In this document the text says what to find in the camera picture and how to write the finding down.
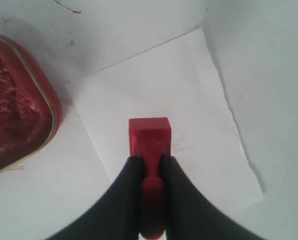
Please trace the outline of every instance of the white surface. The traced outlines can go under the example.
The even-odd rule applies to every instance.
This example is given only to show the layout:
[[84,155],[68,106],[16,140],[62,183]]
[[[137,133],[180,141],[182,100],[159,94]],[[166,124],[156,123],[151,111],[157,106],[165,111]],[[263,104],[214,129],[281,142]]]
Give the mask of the white surface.
[[110,185],[79,115],[67,96],[61,99],[66,115],[55,138],[21,167],[0,174],[0,240],[50,237]]
[[92,14],[52,0],[0,0],[0,33],[26,46],[53,84],[78,81],[91,66],[117,63],[202,21],[264,191],[260,204],[232,216],[270,240],[298,240],[298,0],[62,1]]
[[262,199],[202,29],[67,88],[112,181],[130,155],[128,120],[168,117],[171,154],[212,203],[227,213]]

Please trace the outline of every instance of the white paper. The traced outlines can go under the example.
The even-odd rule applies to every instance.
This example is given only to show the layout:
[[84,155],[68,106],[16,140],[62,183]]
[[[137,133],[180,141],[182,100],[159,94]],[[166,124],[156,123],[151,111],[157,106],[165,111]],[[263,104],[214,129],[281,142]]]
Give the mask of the white paper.
[[0,174],[0,240],[46,239],[81,216],[110,185],[76,109],[67,97],[61,100],[64,120],[54,139]]
[[172,154],[225,212],[262,199],[201,29],[68,86],[110,180],[129,156],[128,119],[168,117]]

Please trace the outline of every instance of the gold rim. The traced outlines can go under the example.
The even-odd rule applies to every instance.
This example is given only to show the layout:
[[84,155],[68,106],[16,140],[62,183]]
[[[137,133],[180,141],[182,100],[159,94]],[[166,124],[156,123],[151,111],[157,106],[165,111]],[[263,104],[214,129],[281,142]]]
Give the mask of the gold rim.
[[57,116],[55,114],[55,111],[53,109],[53,106],[51,104],[50,99],[48,98],[47,94],[43,91],[40,82],[38,81],[38,78],[34,75],[34,73],[32,72],[32,70],[29,68],[29,65],[27,64],[27,62],[25,61],[23,55],[20,53],[20,51],[18,50],[18,47],[16,45],[14,45],[9,39],[7,39],[6,37],[0,35],[0,40],[2,42],[4,42],[8,47],[10,47],[13,52],[16,54],[16,56],[18,57],[18,59],[20,60],[20,62],[22,63],[22,65],[24,66],[24,68],[26,69],[26,71],[29,73],[31,79],[33,80],[34,84],[36,85],[36,87],[39,89],[40,93],[42,94],[44,100],[46,101],[46,103],[48,104],[48,107],[51,111],[52,114],[52,127],[51,127],[51,131],[47,137],[47,139],[45,140],[45,142],[35,151],[33,151],[32,153],[20,158],[19,160],[15,161],[14,163],[4,167],[3,169],[0,170],[0,173],[4,172],[7,169],[12,168],[13,166],[17,165],[18,163],[22,162],[23,160],[31,157],[32,155],[36,154],[38,151],[40,151],[43,147],[45,147],[45,145],[51,140],[51,137],[55,131],[55,125],[56,125],[56,120],[57,120]]

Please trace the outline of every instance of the red line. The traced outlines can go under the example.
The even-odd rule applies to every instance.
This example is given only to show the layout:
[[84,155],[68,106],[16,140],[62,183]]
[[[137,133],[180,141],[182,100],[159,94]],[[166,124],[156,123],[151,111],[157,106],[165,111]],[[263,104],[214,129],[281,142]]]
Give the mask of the red line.
[[74,14],[80,14],[81,11],[77,11],[77,10],[73,10],[67,6],[65,6],[64,4],[62,4],[62,0],[53,0],[54,2],[56,2],[58,5],[65,7],[66,9],[70,10],[71,12],[73,12]]

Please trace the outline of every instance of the red ink pad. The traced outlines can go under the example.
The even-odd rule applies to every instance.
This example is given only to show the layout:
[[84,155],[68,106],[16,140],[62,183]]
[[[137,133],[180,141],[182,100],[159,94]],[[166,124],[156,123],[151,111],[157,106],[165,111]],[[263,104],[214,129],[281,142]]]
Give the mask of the red ink pad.
[[42,149],[61,120],[60,101],[38,64],[0,35],[0,173]]
[[171,154],[171,126],[168,118],[129,120],[130,155],[142,157],[146,178],[141,185],[140,233],[150,240],[159,239],[165,230],[164,183],[159,176],[163,154]]

